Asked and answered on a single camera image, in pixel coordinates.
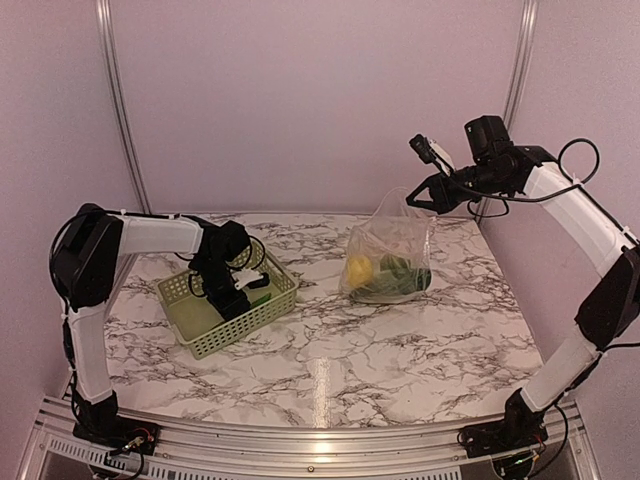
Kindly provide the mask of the green cucumber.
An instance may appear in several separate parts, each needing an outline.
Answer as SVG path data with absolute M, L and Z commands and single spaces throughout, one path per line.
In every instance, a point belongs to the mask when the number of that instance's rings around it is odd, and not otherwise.
M 266 303 L 267 301 L 271 300 L 271 298 L 272 298 L 272 294 L 271 293 L 267 293 L 267 294 L 263 295 L 262 297 L 259 297 L 258 299 L 253 301 L 251 303 L 251 307 L 252 308 L 256 308 L 257 306 L 260 306 L 260 305 Z

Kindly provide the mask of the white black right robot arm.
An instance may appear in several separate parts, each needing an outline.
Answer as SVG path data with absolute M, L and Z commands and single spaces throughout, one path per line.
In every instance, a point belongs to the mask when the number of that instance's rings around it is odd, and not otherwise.
M 457 168 L 433 139 L 416 134 L 409 146 L 425 164 L 436 167 L 406 199 L 411 207 L 450 213 L 463 203 L 499 200 L 539 206 L 565 233 L 561 245 L 572 249 L 577 267 L 555 267 L 560 254 L 538 252 L 541 278 L 557 300 L 561 291 L 582 293 L 574 325 L 543 366 L 509 396 L 501 418 L 463 427 L 459 442 L 471 456 L 519 448 L 543 440 L 547 411 L 577 389 L 602 356 L 639 315 L 639 238 L 587 191 L 585 179 L 570 174 L 560 154 L 542 146 L 516 144 L 499 116 L 467 122 L 464 131 L 473 162 Z M 577 279 L 580 272 L 586 279 Z

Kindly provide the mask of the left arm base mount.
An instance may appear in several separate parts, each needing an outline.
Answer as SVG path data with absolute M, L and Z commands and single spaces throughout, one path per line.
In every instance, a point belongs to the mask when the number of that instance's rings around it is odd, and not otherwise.
M 115 415 L 97 424 L 79 412 L 74 413 L 73 435 L 76 438 L 110 449 L 111 456 L 128 453 L 152 455 L 160 434 L 160 426 L 153 422 Z

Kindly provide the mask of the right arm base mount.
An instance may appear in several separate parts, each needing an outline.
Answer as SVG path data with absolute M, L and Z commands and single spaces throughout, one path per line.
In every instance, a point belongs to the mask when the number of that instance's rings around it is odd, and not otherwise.
M 516 425 L 506 420 L 496 420 L 467 425 L 457 434 L 458 444 L 465 449 L 468 458 L 478 458 L 542 445 L 548 433 L 542 420 L 531 424 Z

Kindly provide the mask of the clear zip top bag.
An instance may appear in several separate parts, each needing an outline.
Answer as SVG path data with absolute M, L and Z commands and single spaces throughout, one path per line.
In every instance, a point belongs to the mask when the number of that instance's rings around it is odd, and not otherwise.
M 370 258 L 374 276 L 379 272 L 380 260 L 390 254 L 403 257 L 415 267 L 430 266 L 430 233 L 432 218 L 406 204 L 409 191 L 404 187 L 390 190 L 374 213 L 351 229 L 346 247 L 346 260 L 340 276 L 339 292 L 350 300 L 363 304 L 401 304 L 418 299 L 426 293 L 409 295 L 401 299 L 374 297 L 366 285 L 351 289 L 346 281 L 347 260 L 354 255 Z

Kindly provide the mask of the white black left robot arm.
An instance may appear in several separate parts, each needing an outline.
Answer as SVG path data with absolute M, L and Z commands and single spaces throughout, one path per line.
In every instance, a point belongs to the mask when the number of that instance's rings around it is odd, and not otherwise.
M 49 275 L 63 305 L 66 352 L 74 373 L 73 406 L 79 424 L 106 445 L 125 438 L 107 370 L 104 324 L 117 264 L 133 254 L 189 256 L 205 299 L 224 320 L 250 309 L 233 277 L 233 261 L 252 246 L 235 221 L 221 226 L 195 216 L 110 211 L 87 203 L 54 238 Z

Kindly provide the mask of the green bok choy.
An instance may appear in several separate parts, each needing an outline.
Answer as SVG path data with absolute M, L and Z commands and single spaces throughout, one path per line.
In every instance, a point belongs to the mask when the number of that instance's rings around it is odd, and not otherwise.
M 374 297 L 395 300 L 424 292 L 430 283 L 429 268 L 415 267 L 403 257 L 387 254 L 381 258 L 379 272 L 368 288 Z

